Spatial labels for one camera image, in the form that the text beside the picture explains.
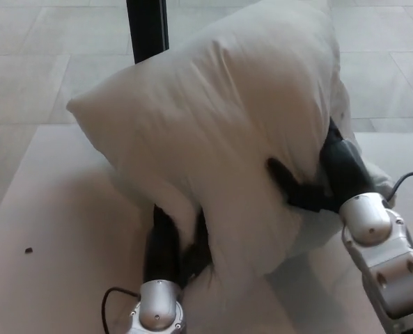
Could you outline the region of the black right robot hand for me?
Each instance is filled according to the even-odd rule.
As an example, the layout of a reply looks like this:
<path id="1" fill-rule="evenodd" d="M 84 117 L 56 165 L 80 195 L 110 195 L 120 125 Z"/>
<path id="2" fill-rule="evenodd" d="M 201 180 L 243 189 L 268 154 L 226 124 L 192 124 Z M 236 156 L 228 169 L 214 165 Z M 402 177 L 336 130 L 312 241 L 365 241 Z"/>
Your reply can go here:
<path id="1" fill-rule="evenodd" d="M 286 194 L 287 203 L 294 207 L 319 212 L 338 213 L 347 200 L 376 191 L 373 178 L 357 148 L 342 137 L 336 123 L 329 122 L 327 137 L 320 151 L 320 166 L 331 191 L 317 184 L 300 184 L 279 160 L 270 157 L 266 168 L 276 185 Z"/>

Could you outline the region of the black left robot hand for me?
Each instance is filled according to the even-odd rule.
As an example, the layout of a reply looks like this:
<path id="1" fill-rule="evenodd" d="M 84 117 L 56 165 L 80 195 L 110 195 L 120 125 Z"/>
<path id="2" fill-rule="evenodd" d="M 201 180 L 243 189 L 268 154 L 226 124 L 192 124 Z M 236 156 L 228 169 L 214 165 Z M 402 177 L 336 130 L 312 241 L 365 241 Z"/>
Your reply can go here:
<path id="1" fill-rule="evenodd" d="M 203 211 L 196 218 L 194 241 L 182 250 L 175 223 L 163 209 L 155 205 L 153 227 L 146 240 L 143 281 L 167 280 L 184 289 L 210 264 L 212 256 Z"/>

